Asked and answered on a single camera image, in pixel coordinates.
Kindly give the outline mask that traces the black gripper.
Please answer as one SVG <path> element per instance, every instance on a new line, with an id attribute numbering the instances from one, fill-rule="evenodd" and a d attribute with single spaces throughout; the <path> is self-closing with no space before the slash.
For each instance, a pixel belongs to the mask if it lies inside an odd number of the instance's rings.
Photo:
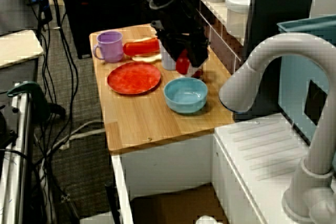
<path id="1" fill-rule="evenodd" d="M 189 1 L 170 0 L 164 4 L 150 1 L 150 9 L 157 15 L 151 22 L 168 54 L 177 61 L 184 48 L 189 66 L 201 67 L 208 60 L 208 38 L 196 19 L 196 10 Z"/>

